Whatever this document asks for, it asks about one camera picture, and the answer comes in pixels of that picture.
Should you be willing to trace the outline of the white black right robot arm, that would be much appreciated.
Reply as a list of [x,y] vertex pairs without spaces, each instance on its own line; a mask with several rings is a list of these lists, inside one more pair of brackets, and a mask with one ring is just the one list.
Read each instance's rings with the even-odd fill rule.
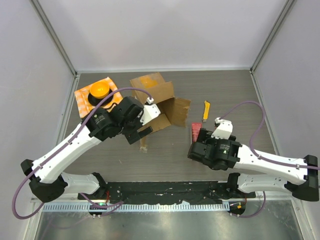
[[242,169],[257,174],[230,174],[226,193],[233,198],[242,193],[283,192],[308,202],[318,202],[318,159],[307,155],[303,158],[283,157],[263,151],[252,151],[247,145],[229,139],[212,137],[212,131],[201,128],[197,140],[188,151],[188,158],[215,171]]

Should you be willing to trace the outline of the yellow utility knife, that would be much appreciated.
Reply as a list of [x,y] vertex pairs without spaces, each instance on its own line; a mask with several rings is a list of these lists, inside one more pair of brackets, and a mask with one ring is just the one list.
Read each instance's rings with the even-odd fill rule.
[[202,122],[203,123],[205,123],[208,120],[209,112],[210,112],[210,106],[211,106],[211,104],[207,100],[205,100],[204,101],[203,117],[202,117]]

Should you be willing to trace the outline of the brown cardboard express box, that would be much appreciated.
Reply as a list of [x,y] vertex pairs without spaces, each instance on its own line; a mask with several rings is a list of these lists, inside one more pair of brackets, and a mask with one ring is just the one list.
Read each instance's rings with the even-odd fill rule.
[[155,72],[133,78],[130,84],[133,88],[144,89],[150,93],[160,110],[159,116],[143,126],[142,130],[151,127],[155,133],[170,126],[187,127],[191,101],[175,96],[172,81],[165,81],[159,72]]

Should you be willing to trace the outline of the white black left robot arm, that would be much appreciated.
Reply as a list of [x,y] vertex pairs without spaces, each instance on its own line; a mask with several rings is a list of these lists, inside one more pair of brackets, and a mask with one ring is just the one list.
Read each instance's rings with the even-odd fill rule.
[[84,194],[91,200],[103,199],[108,186],[99,173],[77,175],[66,173],[65,169],[106,139],[122,134],[129,144],[139,141],[153,131],[147,124],[159,115],[156,104],[142,104],[132,96],[124,97],[110,109],[97,106],[53,150],[37,160],[26,159],[21,163],[22,171],[29,178],[31,192],[43,203],[64,194]]

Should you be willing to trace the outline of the red toothpaste box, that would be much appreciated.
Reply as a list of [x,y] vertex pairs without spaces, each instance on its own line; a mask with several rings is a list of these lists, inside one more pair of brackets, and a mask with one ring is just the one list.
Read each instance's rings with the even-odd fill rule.
[[202,128],[203,124],[201,122],[192,122],[191,123],[191,134],[190,134],[190,137],[191,137],[191,144],[196,142],[197,141],[197,138],[198,138],[198,135],[199,135],[199,132]]

